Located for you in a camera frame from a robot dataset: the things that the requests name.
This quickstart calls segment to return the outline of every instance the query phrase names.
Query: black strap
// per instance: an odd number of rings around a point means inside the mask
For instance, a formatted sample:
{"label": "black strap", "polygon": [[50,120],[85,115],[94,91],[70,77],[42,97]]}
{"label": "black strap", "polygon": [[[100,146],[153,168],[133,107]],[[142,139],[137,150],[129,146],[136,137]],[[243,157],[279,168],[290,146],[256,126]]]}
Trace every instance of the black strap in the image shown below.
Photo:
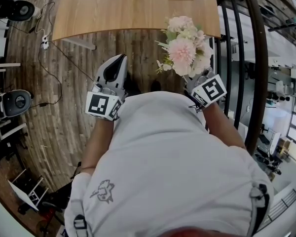
{"label": "black strap", "polygon": [[257,197],[257,200],[260,200],[260,199],[264,198],[265,207],[257,207],[256,224],[255,224],[255,227],[253,228],[252,236],[257,233],[260,225],[263,223],[263,220],[264,220],[265,215],[267,213],[268,205],[269,205],[269,202],[270,202],[270,195],[267,194],[266,185],[265,184],[260,184],[259,185],[259,190],[262,191],[263,196],[262,197]]}

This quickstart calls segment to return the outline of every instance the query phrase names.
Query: pink flower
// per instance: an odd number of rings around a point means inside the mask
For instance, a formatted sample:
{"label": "pink flower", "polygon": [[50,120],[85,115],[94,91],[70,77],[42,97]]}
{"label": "pink flower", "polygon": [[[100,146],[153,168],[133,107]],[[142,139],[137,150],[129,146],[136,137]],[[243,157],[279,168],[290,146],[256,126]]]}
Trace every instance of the pink flower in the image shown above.
{"label": "pink flower", "polygon": [[174,17],[169,19],[168,30],[172,33],[182,31],[187,28],[193,27],[193,21],[191,18],[186,16]]}
{"label": "pink flower", "polygon": [[203,55],[209,59],[214,54],[213,49],[209,46],[209,44],[207,42],[203,42],[202,45],[198,49],[202,50],[204,52]]}
{"label": "pink flower", "polygon": [[196,56],[196,49],[190,39],[175,39],[169,42],[169,58],[173,69],[180,76],[187,75]]}
{"label": "pink flower", "polygon": [[201,74],[204,69],[207,69],[211,66],[211,59],[205,56],[197,55],[193,64],[191,71],[188,73],[190,77]]}
{"label": "pink flower", "polygon": [[202,30],[199,30],[197,32],[197,37],[196,37],[195,42],[194,42],[195,47],[197,49],[201,49],[201,46],[202,46],[202,44],[204,42],[204,38],[205,38],[204,32]]}
{"label": "pink flower", "polygon": [[163,64],[163,63],[161,63],[158,60],[157,60],[157,64],[158,64],[159,69],[157,69],[156,71],[158,71],[158,73],[161,73],[163,70],[164,71],[167,71],[167,70],[171,70],[172,69],[172,67],[170,65]]}

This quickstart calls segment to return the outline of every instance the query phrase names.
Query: white t-shirt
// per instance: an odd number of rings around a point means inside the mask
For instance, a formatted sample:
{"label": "white t-shirt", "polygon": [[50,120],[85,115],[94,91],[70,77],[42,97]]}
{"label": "white t-shirt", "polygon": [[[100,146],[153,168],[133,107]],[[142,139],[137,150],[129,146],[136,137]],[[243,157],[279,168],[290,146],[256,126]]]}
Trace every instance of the white t-shirt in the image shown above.
{"label": "white t-shirt", "polygon": [[[75,177],[71,201],[83,200],[93,236],[153,237],[180,227],[246,236],[254,182],[267,175],[247,151],[228,147],[201,124],[183,95],[152,92],[129,97],[109,150],[91,177]],[[76,236],[71,202],[65,212]]]}

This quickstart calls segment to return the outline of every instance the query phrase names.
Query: flower bouquet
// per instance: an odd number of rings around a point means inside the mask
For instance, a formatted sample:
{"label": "flower bouquet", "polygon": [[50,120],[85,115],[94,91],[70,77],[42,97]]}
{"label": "flower bouquet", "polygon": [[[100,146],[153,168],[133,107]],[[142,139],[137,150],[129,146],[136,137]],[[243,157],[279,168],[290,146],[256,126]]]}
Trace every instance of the flower bouquet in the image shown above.
{"label": "flower bouquet", "polygon": [[158,73],[173,69],[178,75],[194,77],[211,65],[213,50],[205,42],[204,32],[194,26],[191,18],[174,17],[168,20],[167,43],[158,42],[167,51],[163,63],[157,61]]}

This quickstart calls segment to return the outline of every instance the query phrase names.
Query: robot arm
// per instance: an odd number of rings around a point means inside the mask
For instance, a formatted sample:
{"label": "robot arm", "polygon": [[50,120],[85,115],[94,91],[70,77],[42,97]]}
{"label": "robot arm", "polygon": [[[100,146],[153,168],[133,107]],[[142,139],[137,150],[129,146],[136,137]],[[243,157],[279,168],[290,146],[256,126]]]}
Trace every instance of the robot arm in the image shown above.
{"label": "robot arm", "polygon": [[212,68],[206,69],[193,79],[185,76],[185,93],[203,110],[212,103],[217,102],[227,94],[226,88],[219,75],[215,75]]}
{"label": "robot arm", "polygon": [[116,120],[127,94],[127,56],[120,54],[105,62],[98,70],[92,91],[88,92],[85,112],[105,120]]}
{"label": "robot arm", "polygon": [[[127,94],[124,81],[127,76],[127,56],[120,54],[105,62],[98,70],[92,91],[88,92],[85,112],[105,120],[116,120],[117,112]],[[219,75],[211,68],[193,79],[185,76],[185,92],[201,109],[226,95]]]}

